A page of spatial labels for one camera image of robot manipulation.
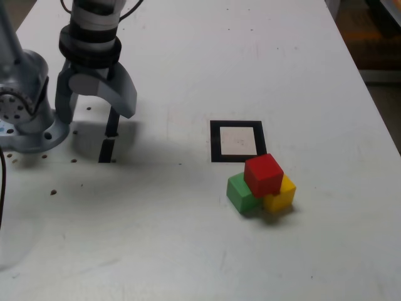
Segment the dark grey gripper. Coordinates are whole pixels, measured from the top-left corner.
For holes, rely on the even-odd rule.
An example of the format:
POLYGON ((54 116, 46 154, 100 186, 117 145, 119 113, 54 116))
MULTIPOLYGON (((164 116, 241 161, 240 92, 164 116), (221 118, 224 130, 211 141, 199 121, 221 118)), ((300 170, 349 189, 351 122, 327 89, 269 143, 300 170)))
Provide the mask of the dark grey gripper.
POLYGON ((57 79, 55 109, 64 124, 71 124, 78 95, 104 99, 119 115, 135 115, 137 91, 121 63, 107 68, 90 68, 65 61, 57 79))

